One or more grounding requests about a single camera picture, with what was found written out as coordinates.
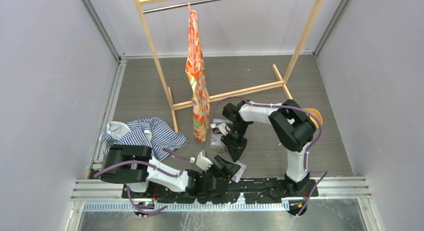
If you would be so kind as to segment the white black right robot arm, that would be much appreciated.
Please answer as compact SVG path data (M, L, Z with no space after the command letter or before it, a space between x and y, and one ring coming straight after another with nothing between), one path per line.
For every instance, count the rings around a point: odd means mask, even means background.
M286 194L299 196L306 188L310 178L307 170L307 149L313 142L317 131L308 113L293 100L284 103L265 104L241 101L224 106L222 115L231 121L220 129L221 142L227 147L234 162L244 152L248 140L245 133L249 125L263 123L271 125L280 143L287 151L287 169L283 187Z

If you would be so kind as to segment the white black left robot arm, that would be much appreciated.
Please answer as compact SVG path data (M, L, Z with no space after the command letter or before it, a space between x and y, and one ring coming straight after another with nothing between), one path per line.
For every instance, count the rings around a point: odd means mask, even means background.
M153 185L161 185L171 192L190 198L221 196L230 182L238 182L245 170L240 162L229 162L216 155L207 158L204 150L189 158L201 171L175 169L152 154L149 146L113 145L104 168L94 177L103 182L124 184L141 198L153 193Z

